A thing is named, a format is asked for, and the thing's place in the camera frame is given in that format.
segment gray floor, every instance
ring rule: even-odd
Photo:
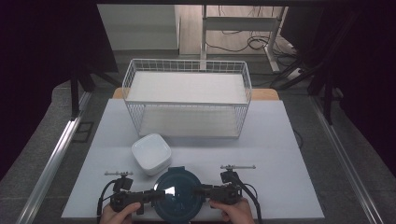
[[[111,74],[122,80],[132,58],[198,59],[196,54],[161,55],[133,52],[116,52],[119,74]],[[213,60],[246,61],[255,88],[269,86],[273,75],[264,55],[210,54]],[[107,99],[115,87],[92,76],[96,89],[80,125],[74,142],[64,156],[49,192],[44,199],[34,223],[94,223],[94,220],[63,220],[60,218],[70,191],[78,177],[90,142],[100,122]],[[280,91],[296,135],[304,161],[318,200],[325,215],[321,220],[266,220],[265,223],[369,223],[361,204],[340,165],[332,145],[318,120],[314,107],[306,93],[309,79],[285,91]],[[66,82],[54,89],[52,104],[22,154],[0,182],[0,222],[15,223],[41,171],[44,169],[64,126],[70,119],[70,86]],[[364,185],[379,210],[384,223],[396,223],[396,180],[370,144],[345,116],[338,102],[332,103],[333,127],[357,169]]]

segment black curtain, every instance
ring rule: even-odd
[[[3,1],[1,178],[44,117],[53,88],[73,71],[87,76],[87,64],[118,72],[94,2]]]
[[[341,107],[396,176],[395,12],[391,1],[370,1],[332,71],[344,94]]]

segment white wire basket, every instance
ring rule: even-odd
[[[238,138],[251,83],[245,62],[134,59],[122,95],[140,136]]]

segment cable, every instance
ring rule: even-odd
[[[207,44],[210,48],[223,49],[223,50],[230,51],[230,52],[239,52],[239,51],[242,51],[242,50],[248,48],[248,45],[246,45],[246,46],[245,46],[244,48],[242,48],[242,49],[225,49],[225,48],[222,48],[222,47],[209,45],[207,42],[206,42],[206,44]]]
[[[284,54],[279,54],[279,55],[277,55],[277,57],[276,57],[276,62],[279,63],[279,64],[282,64],[283,66],[289,67],[289,66],[292,65],[292,63],[290,63],[290,64],[282,63],[282,62],[279,60],[279,59],[281,59],[281,58],[293,58],[293,59],[297,59],[297,56],[296,56],[296,55],[292,55],[292,54],[288,54],[288,53],[284,53]]]
[[[301,149],[304,145],[304,139],[303,137],[295,130],[293,129],[293,131],[298,135],[298,137],[300,138],[300,144],[298,145],[298,148]]]
[[[263,36],[263,35],[252,35],[253,32],[250,32],[250,37],[247,39],[247,45],[251,49],[259,50],[259,49],[264,49],[268,45],[269,37]],[[262,45],[258,48],[255,48],[251,46],[251,43],[253,42],[260,42]]]
[[[257,190],[253,186],[251,186],[249,184],[246,184],[246,183],[244,185],[251,187],[254,190],[254,193],[256,194],[256,199],[259,199],[259,195],[257,194]]]
[[[274,51],[278,51],[279,53],[274,52],[275,55],[277,54],[284,54],[285,52],[282,51],[282,49],[280,49],[280,46],[277,44],[277,42],[275,41],[276,47],[277,49],[273,48]]]
[[[287,68],[285,68],[285,70],[282,71],[282,73],[280,73],[271,83],[270,88],[275,89],[275,84],[280,81],[283,78],[288,77],[291,74],[291,70],[296,68],[297,65],[301,64],[302,60],[301,59],[297,59],[296,61],[294,61],[292,64],[290,64],[290,66],[288,66]]]
[[[256,7],[252,7],[247,16],[249,17],[251,14],[251,16],[254,17],[254,11],[256,11]]]
[[[221,17],[221,12],[224,14],[224,16],[225,16],[225,12],[224,12],[224,10],[222,9],[222,6],[219,6],[218,7],[218,11],[219,11],[219,16]],[[234,34],[238,34],[238,33],[241,33],[242,31],[233,31],[233,32],[230,32],[230,33],[225,33],[224,31],[221,31],[224,35],[234,35]]]
[[[242,188],[242,190],[244,190],[247,193],[247,195],[250,197],[250,199],[254,202],[257,211],[257,219],[259,223],[262,224],[262,210],[260,209],[260,204],[259,201],[257,201],[257,198],[254,197],[250,189],[248,189],[248,187],[246,187],[245,184],[242,183],[240,179],[234,177],[233,175],[229,175],[229,177],[231,178],[232,182],[234,182],[236,185],[239,185]]]
[[[120,194],[120,193],[119,193],[119,192],[118,192],[118,193],[113,193],[112,195],[110,195],[110,196],[106,197],[105,199],[103,199],[103,202],[104,202],[105,200],[107,200],[107,199],[113,197],[113,196],[116,196],[117,194]]]
[[[262,10],[262,7],[259,7],[259,12],[257,13],[257,17],[260,17],[260,11]]]
[[[102,194],[98,200],[98,207],[96,209],[96,222],[98,224],[100,223],[100,219],[102,217],[102,207],[103,207],[103,201],[104,201],[103,197],[105,196],[108,186],[110,186],[111,184],[114,184],[114,183],[116,183],[116,180],[112,180],[112,181],[108,182],[108,184],[103,189]]]

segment dark blue round lid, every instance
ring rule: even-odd
[[[158,178],[154,189],[165,190],[165,200],[154,203],[155,211],[163,220],[172,224],[188,223],[201,210],[205,198],[192,194],[201,186],[199,179],[184,166],[170,167]]]

